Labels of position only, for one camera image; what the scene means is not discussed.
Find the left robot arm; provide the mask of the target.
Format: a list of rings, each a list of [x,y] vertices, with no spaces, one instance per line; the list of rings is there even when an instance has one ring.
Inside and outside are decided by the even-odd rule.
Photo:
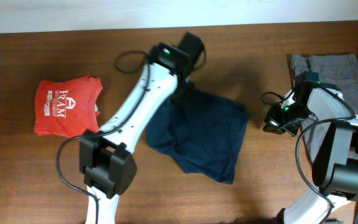
[[[144,52],[139,81],[122,106],[98,132],[85,131],[80,141],[79,170],[89,195],[87,223],[114,223],[120,195],[137,172],[133,153],[153,115],[170,98],[189,89],[188,77],[206,56],[202,40],[190,32],[178,45],[160,42]]]

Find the navy blue shorts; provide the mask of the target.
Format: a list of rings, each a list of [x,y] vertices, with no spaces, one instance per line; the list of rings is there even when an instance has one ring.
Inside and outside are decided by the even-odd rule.
[[[147,144],[186,174],[232,184],[248,120],[243,104],[195,90],[185,103],[162,103],[147,125]]]

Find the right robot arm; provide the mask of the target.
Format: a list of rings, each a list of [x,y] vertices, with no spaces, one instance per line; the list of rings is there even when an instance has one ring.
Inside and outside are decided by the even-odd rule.
[[[326,223],[333,211],[358,200],[358,114],[336,85],[303,72],[270,104],[264,122],[266,133],[297,138],[296,166],[308,186],[280,210],[277,223]]]

